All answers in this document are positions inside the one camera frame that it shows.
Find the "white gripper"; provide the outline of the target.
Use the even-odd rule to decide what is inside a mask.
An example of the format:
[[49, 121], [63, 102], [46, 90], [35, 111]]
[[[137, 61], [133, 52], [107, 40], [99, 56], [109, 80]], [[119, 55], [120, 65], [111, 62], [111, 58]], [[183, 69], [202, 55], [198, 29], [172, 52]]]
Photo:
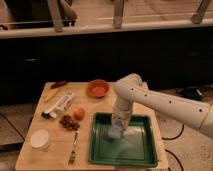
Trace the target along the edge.
[[112, 114], [111, 123], [116, 124], [120, 123], [124, 129], [126, 129], [129, 125], [129, 117], [126, 115], [117, 115], [115, 113]]

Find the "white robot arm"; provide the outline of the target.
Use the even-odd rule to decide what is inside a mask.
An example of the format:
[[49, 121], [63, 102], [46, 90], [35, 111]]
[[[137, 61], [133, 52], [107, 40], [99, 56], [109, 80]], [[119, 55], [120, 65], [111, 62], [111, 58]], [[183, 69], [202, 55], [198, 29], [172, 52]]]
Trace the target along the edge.
[[121, 127], [120, 134], [128, 127], [136, 102], [213, 139], [213, 105], [149, 90], [135, 73], [117, 80], [113, 90], [117, 98], [113, 105], [112, 124]]

